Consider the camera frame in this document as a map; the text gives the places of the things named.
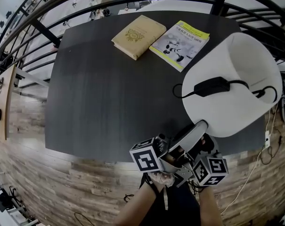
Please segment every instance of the white cable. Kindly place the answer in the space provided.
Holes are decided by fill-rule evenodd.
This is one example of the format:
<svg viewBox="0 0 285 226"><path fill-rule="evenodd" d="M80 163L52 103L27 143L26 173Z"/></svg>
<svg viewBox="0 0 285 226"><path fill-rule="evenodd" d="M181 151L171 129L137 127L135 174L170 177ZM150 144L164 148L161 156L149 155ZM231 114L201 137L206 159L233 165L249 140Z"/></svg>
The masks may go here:
<svg viewBox="0 0 285 226"><path fill-rule="evenodd" d="M269 121L270 121L270 110L269 110L269 117L268 117L268 122L266 124L266 131L267 131L267 128L268 128L268 124L269 124Z"/></svg>
<svg viewBox="0 0 285 226"><path fill-rule="evenodd" d="M237 198L239 197L241 191L243 190L243 188L244 188L245 185L247 184L247 182L248 182L248 180L249 180L251 174L253 173L253 171L254 171L254 169L255 169L255 167L256 167L256 165L257 165L257 162L259 161L260 154L261 154L264 150L262 150L262 151L258 154L257 159L256 159L256 163L255 163L255 165L254 165L252 171L250 172L249 177L247 178L245 184L243 185L243 187L241 188L241 190L238 192L236 198L225 208L225 210L224 210L223 212L221 212L221 214L223 214L223 213L227 210L227 208L228 208L229 206L231 206L231 205L237 200Z"/></svg>
<svg viewBox="0 0 285 226"><path fill-rule="evenodd" d="M275 118L276 118L276 112L277 112L277 107L278 107L278 103L276 104L276 109L275 109L275 113L274 113L274 118L273 118L273 122L272 122L272 127L271 127L271 133L269 136L272 135L272 132L273 132L273 128L274 128L274 121L275 121Z"/></svg>

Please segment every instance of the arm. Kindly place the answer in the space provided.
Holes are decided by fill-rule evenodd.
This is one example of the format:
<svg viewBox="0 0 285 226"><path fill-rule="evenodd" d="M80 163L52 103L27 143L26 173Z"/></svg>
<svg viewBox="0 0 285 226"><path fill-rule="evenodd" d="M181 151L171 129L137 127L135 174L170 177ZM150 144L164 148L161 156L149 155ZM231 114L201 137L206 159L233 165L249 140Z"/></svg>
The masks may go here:
<svg viewBox="0 0 285 226"><path fill-rule="evenodd" d="M154 182L159 192L164 185ZM139 225L156 199L153 189L144 183L135 196L124 206L118 214L115 225Z"/></svg>
<svg viewBox="0 0 285 226"><path fill-rule="evenodd" d="M222 226L222 218L210 186L199 194L199 199L201 226Z"/></svg>

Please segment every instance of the black metal railing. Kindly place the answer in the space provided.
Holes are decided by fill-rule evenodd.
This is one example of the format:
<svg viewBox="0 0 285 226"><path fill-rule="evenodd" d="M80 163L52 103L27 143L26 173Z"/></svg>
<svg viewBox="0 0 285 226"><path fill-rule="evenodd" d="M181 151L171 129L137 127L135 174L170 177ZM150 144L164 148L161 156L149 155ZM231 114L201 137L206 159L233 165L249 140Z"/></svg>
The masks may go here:
<svg viewBox="0 0 285 226"><path fill-rule="evenodd" d="M60 40L62 39L63 35L55 36L50 29L63 24L64 22L78 17L83 14L90 13L97 9L107 8L114 5L119 4L126 4L130 2L139 2L145 0L113 0L109 2L104 2L97 4L95 6L91 6L80 11L74 12L70 15L67 15L51 25L44 26L41 23L43 16L54 9L55 7L63 4L69 0L40 0L35 7L33 8L32 12L29 13L29 9L31 5L34 3L35 0L31 2L31 4L24 9L24 6L28 0L25 0L21 6L17 9L17 11L12 15L10 22L6 25L2 35L0 36L0 71L5 71L12 65L17 65L20 69L26 68L28 65L31 65L43 58L46 58L50 55L53 55L57 52L57 50L53 50L47 52L43 55L36 57L35 59L23 63L23 60L29 56L30 54L36 52L37 50L49 45L54 44L56 48L59 47ZM230 19L235 19L239 26L244 29L243 32L249 33L250 35L256 37L260 40L272 53L275 59L278 61L280 59L285 60L285 29L283 26L279 26L273 22L273 20L280 20L283 24L285 24L285 9L282 9L277 4L272 2L271 0L256 0L261 3L263 6L267 8L259 8L259 9L245 9L233 4L226 3L225 0L181 0L181 1L194 1L200 3L208 3L212 4L212 9L210 14L216 16L225 16ZM17 16L18 13L22 13L23 20L19 20L19 24L17 27L11 31L9 36L3 40L4 34L7 32L9 26L11 25L13 19ZM270 25L267 28L255 28L246 23L255 22L255 21L263 21ZM34 28L33 31L28 35L30 28ZM17 39L20 39L21 32L25 31L23 37L21 38L21 42L18 46L15 47ZM38 36L43 35L48 38L48 41L39 45L38 47L27 51L30 43L36 39ZM3 53L6 47L12 43L11 49L6 56L3 56ZM20 49L24 47L23 53L19 55ZM33 68L25 70L26 72L33 71L37 68L41 68L43 66L49 65L53 63L55 60L50 60L44 63L41 63Z"/></svg>

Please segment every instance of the dark gray table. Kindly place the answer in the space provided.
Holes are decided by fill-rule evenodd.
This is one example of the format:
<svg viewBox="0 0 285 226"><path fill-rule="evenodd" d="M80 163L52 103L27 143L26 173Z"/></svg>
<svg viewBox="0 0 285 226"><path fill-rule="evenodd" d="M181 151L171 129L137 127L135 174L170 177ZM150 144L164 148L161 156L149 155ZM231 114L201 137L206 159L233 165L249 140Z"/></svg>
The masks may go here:
<svg viewBox="0 0 285 226"><path fill-rule="evenodd" d="M141 14L167 29L183 20L210 33L210 40L181 73L149 50L135 61L111 39ZM172 87L222 40L239 31L234 20L180 11L112 16L68 29L51 76L46 147L101 161L132 161L129 149L135 143L158 133L172 137L192 123ZM257 149L263 141L263 119L237 135L218 139L224 155Z"/></svg>

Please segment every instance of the book cover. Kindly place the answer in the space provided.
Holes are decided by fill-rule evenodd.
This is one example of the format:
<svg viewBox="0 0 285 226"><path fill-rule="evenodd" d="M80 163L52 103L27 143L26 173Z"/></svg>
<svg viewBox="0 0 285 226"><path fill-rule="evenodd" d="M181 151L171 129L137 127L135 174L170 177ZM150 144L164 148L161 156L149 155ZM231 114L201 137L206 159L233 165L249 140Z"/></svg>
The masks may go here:
<svg viewBox="0 0 285 226"><path fill-rule="evenodd" d="M112 42L115 47L137 60L165 32L165 26L141 15L118 33Z"/></svg>
<svg viewBox="0 0 285 226"><path fill-rule="evenodd" d="M181 72L208 40L209 33L179 21L149 49Z"/></svg>

